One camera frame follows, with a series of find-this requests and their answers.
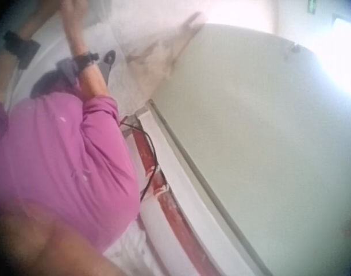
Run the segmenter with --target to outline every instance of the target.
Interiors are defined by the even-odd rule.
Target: black cable
[[[125,126],[127,126],[127,127],[129,127],[129,128],[132,128],[132,129],[134,129],[134,130],[136,130],[136,131],[139,131],[139,132],[143,133],[144,135],[146,135],[147,138],[148,138],[148,140],[150,141],[150,144],[151,144],[151,147],[152,147],[153,159],[154,159],[154,161],[155,161],[155,167],[154,167],[154,169],[153,169],[153,171],[152,171],[152,173],[151,173],[150,178],[148,179],[148,183],[147,183],[146,187],[145,187],[145,188],[143,189],[143,191],[142,191],[141,198],[140,198],[140,201],[142,202],[142,200],[144,199],[144,197],[145,197],[145,195],[146,195],[146,193],[147,193],[147,191],[148,191],[148,188],[150,188],[152,179],[153,179],[153,177],[155,176],[155,173],[156,173],[157,168],[158,168],[158,166],[159,166],[159,163],[157,162],[157,155],[156,155],[155,146],[153,145],[153,142],[152,142],[151,137],[150,137],[150,136],[148,135],[148,133],[145,132],[143,129],[140,129],[140,128],[136,127],[136,126],[132,126],[132,125],[126,124],[126,123],[124,123],[124,122],[122,122],[121,125],[125,125]]]

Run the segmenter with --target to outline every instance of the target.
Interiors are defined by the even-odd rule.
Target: white curved surface
[[[290,41],[205,26],[153,100],[274,275],[351,259],[351,97]]]

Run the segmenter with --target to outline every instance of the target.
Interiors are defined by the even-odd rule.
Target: red stripe
[[[150,171],[154,167],[155,161],[153,160],[152,151],[146,137],[138,131],[133,131],[133,136],[134,140],[136,141],[138,152],[140,153],[145,171]],[[166,180],[164,179],[163,175],[160,172],[157,172],[152,182],[152,189],[149,189],[148,193],[153,193],[154,190],[158,191],[165,185]],[[184,218],[184,215],[180,210],[171,190],[169,189],[169,191],[160,194],[157,197],[157,200],[160,203],[169,225],[174,232],[174,235],[183,247],[197,272],[204,276],[221,275],[198,242],[188,222]]]

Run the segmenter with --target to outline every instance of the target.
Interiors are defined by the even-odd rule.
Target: pink long-sleeve shirt
[[[32,201],[104,251],[139,212],[116,102],[54,92],[0,104],[0,209]]]

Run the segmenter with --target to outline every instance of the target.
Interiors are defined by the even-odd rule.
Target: hand
[[[61,16],[67,34],[82,29],[82,22],[87,12],[87,0],[60,0]]]

